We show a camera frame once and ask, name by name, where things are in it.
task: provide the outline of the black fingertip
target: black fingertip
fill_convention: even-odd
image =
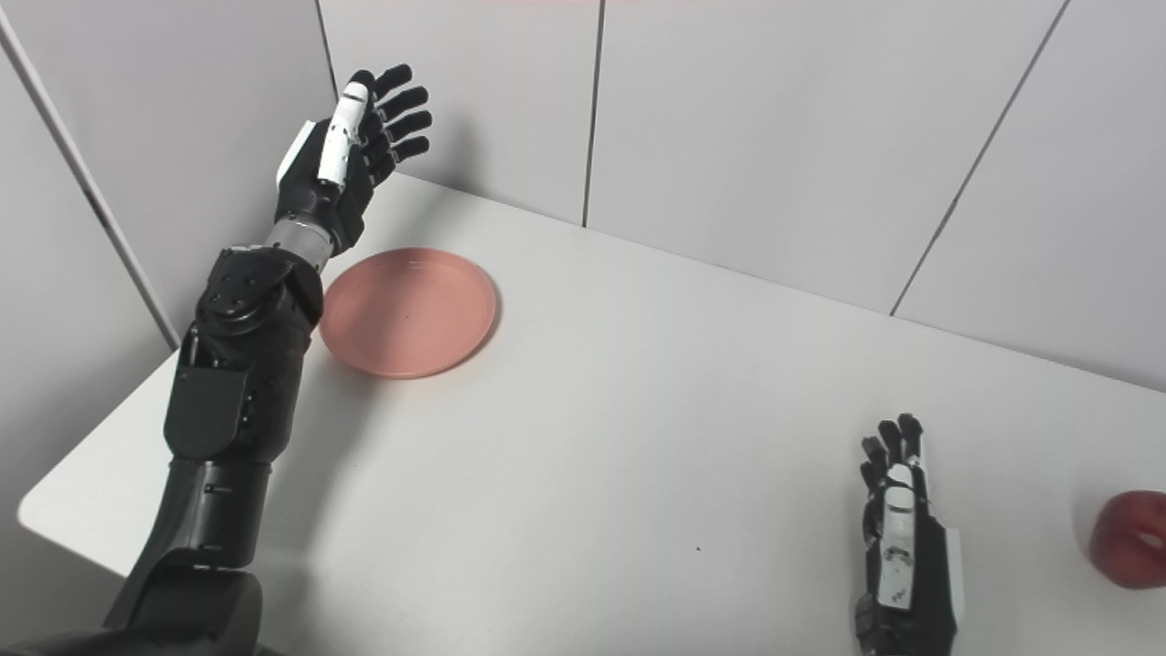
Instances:
[[[904,412],[899,416],[899,429],[902,431],[904,437],[908,435],[923,435],[923,425],[920,424],[919,419],[915,419],[915,416],[909,412]]]
[[[364,87],[371,92],[373,90],[373,86],[375,86],[377,84],[377,78],[373,77],[372,72],[365,69],[360,69],[357,72],[352,73],[352,77],[349,78],[349,82],[356,82],[363,84]]]
[[[899,429],[902,431],[902,440],[906,444],[904,456],[906,458],[922,456],[922,435],[923,426],[915,419],[912,415],[902,414],[899,416]]]
[[[883,446],[883,440],[870,437],[863,438],[863,452],[866,453],[866,459],[873,463],[876,466],[886,470],[886,447]]]
[[[883,436],[883,443],[886,444],[886,453],[890,457],[891,465],[901,464],[902,433],[899,432],[899,426],[890,419],[879,422],[878,435]]]
[[[429,139],[426,136],[414,136],[393,146],[393,151],[396,153],[396,161],[405,161],[427,150],[429,150]]]
[[[398,64],[385,69],[385,72],[377,78],[377,97],[380,98],[398,86],[407,84],[410,79],[413,79],[413,69],[409,68],[409,64]]]

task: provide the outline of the robotic hand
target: robotic hand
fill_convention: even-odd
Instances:
[[[949,656],[963,621],[960,535],[932,516],[923,428],[911,415],[863,440],[866,594],[855,609],[864,656]]]
[[[387,94],[407,65],[359,71],[330,119],[308,121],[280,164],[264,245],[223,251],[187,331],[163,435],[174,459],[141,556],[100,629],[0,656],[253,656],[262,594],[243,571],[272,464],[287,447],[303,355],[323,312],[319,270],[351,247],[373,189],[429,149],[424,87]]]
[[[304,122],[275,175],[276,227],[267,245],[294,245],[309,262],[322,266],[360,238],[373,189],[396,164],[429,149],[424,136],[406,136],[433,125],[433,115],[420,111],[401,118],[429,99],[426,87],[388,97],[412,79],[406,64],[378,78],[358,71],[331,119]]]

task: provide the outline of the pink plate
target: pink plate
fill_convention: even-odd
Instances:
[[[494,309],[494,285],[473,262],[434,248],[398,248],[360,260],[332,282],[319,334],[350,367],[420,379],[473,353]]]

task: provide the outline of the wall seam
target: wall seam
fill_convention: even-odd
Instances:
[[[603,28],[607,15],[607,0],[599,0],[599,24],[595,38],[595,78],[591,82],[591,125],[586,140],[586,172],[583,177],[583,220],[586,227],[588,211],[591,209],[591,163],[595,161],[595,122],[599,114],[599,64],[603,61]]]
[[[328,78],[332,80],[332,98],[340,101],[340,90],[336,86],[336,66],[332,65],[332,48],[328,44],[328,28],[324,27],[324,8],[316,0],[316,20],[319,22],[319,38],[324,42],[324,59],[328,61]]]
[[[1053,37],[1053,31],[1056,30],[1056,26],[1061,23],[1061,16],[1065,15],[1065,10],[1069,8],[1069,2],[1073,0],[1065,0],[1061,8],[1053,16],[1053,22],[1049,23],[1048,29],[1045,30],[1044,38],[1040,40],[1040,44],[1037,45],[1037,51],[1033,54],[1032,58],[1028,59],[1028,65],[1025,66],[1024,73],[1020,76],[1020,80],[1017,83],[1016,87],[1012,90],[1012,94],[1009,96],[1007,103],[1004,104],[1004,110],[1000,111],[1000,115],[996,118],[996,122],[992,125],[992,129],[988,133],[988,139],[984,140],[984,144],[981,146],[979,151],[976,153],[976,158],[971,162],[971,168],[968,169],[968,174],[964,175],[963,181],[960,183],[960,188],[956,189],[955,196],[951,198],[951,203],[948,205],[947,211],[943,212],[943,217],[940,219],[939,226],[935,227],[935,233],[932,234],[932,239],[927,242],[927,247],[923,248],[923,254],[920,255],[919,261],[915,262],[915,268],[912,269],[911,275],[907,277],[907,283],[902,285],[902,290],[899,291],[899,297],[895,298],[894,305],[891,306],[891,316],[894,316],[899,311],[899,305],[902,304],[902,299],[907,297],[907,290],[911,289],[911,284],[914,283],[915,276],[919,275],[919,270],[923,267],[923,261],[927,255],[932,253],[932,247],[935,246],[935,241],[939,240],[940,234],[947,227],[951,214],[955,212],[956,205],[960,203],[960,198],[963,197],[964,190],[968,188],[968,183],[971,182],[971,176],[976,174],[979,168],[979,162],[984,160],[984,154],[988,153],[988,148],[991,147],[992,141],[996,139],[996,134],[1000,131],[1000,126],[1004,125],[1004,119],[1007,118],[1009,112],[1012,111],[1012,105],[1016,104],[1017,98],[1020,96],[1020,90],[1024,87],[1025,83],[1028,82],[1028,76],[1032,70],[1037,66],[1037,62],[1040,59],[1041,54],[1045,52],[1045,47],[1048,45],[1048,41]]]
[[[37,75],[31,59],[28,57],[28,52],[20,44],[12,22],[8,20],[8,15],[2,7],[0,7],[0,48],[3,48],[8,61],[12,62],[16,76],[33,101],[33,106],[36,107],[36,112],[41,115],[41,120],[44,122],[45,128],[48,128],[49,134],[52,136],[52,141],[61,151],[61,156],[65,160],[65,164],[85,195],[85,199],[89,202],[93,214],[97,217],[98,223],[101,224],[101,228],[105,230],[105,234],[113,245],[113,249],[118,253],[118,258],[121,259],[121,263],[129,274],[134,287],[138,288],[142,302],[146,303],[146,308],[162,333],[162,339],[166,340],[167,346],[171,351],[177,350],[180,340],[178,333],[174,330],[174,324],[162,309],[157,292],[146,276],[141,262],[138,261],[136,255],[134,255],[133,249],[129,247],[121,226],[114,219],[113,211],[101,195],[100,189],[98,189],[89,167],[85,165],[77,143],[69,134],[59,112],[57,112],[48,90],[44,87],[43,80]]]

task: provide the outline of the black finger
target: black finger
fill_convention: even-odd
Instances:
[[[396,117],[405,112],[424,105],[427,101],[429,101],[429,91],[424,86],[414,86],[385,100],[382,105],[377,107],[377,113],[380,114],[381,122],[387,124],[396,120]]]
[[[894,422],[885,421],[878,425],[878,435],[883,436],[883,444],[886,445],[886,453],[891,465],[902,464],[902,435]]]
[[[863,438],[863,451],[866,453],[866,460],[874,468],[874,479],[879,480],[886,477],[886,449],[883,446],[883,440],[874,437]]]
[[[380,120],[380,113],[372,111],[365,114],[365,118],[360,121],[360,140],[367,143],[375,139],[384,129],[385,124]]]
[[[874,466],[870,463],[863,463],[858,466],[858,471],[863,475],[863,482],[866,484],[866,489],[874,492],[878,488],[879,478],[874,474]]]
[[[350,84],[353,82],[364,85],[364,87],[368,91],[368,97],[365,100],[365,111],[371,110],[373,106],[373,100],[375,100],[375,98],[373,97],[372,87],[374,84],[377,84],[377,78],[373,77],[371,72],[360,69],[357,72],[352,73],[352,77],[349,78]]]
[[[377,94],[377,99],[380,100],[385,97],[385,93],[408,83],[410,79],[413,79],[413,69],[409,68],[409,64],[398,64],[380,73],[372,89]]]
[[[874,544],[878,539],[878,510],[874,508],[873,502],[869,502],[865,508],[863,508],[863,539],[866,545],[870,546]]]
[[[368,167],[368,176],[372,178],[373,186],[384,182],[394,170],[396,170],[396,160],[392,155],[386,155],[382,160]]]
[[[388,148],[391,146],[392,143],[389,143],[388,141],[388,135],[381,132],[377,134],[377,136],[373,137],[373,140],[370,141],[367,146],[364,147],[364,150],[361,150],[361,153],[364,154],[365,160],[370,162],[379,162],[381,157],[388,154]]]
[[[927,473],[922,467],[912,467],[912,487],[915,488],[915,496],[927,506]]]
[[[352,73],[352,77],[349,78],[349,82],[358,82],[363,84],[364,87],[368,90],[368,94],[372,96],[372,87],[373,85],[377,84],[377,78],[373,77],[371,72],[360,69],[357,72]]]
[[[899,416],[899,431],[902,433],[905,445],[905,458],[921,458],[923,426],[913,415],[904,412]]]
[[[419,129],[424,129],[434,124],[434,115],[427,111],[414,112],[401,120],[389,124],[385,128],[385,134],[389,141],[400,141]]]
[[[398,162],[403,162],[409,157],[415,157],[421,153],[429,149],[429,139],[424,136],[414,136],[413,139],[406,139],[396,146],[389,153],[393,155]]]

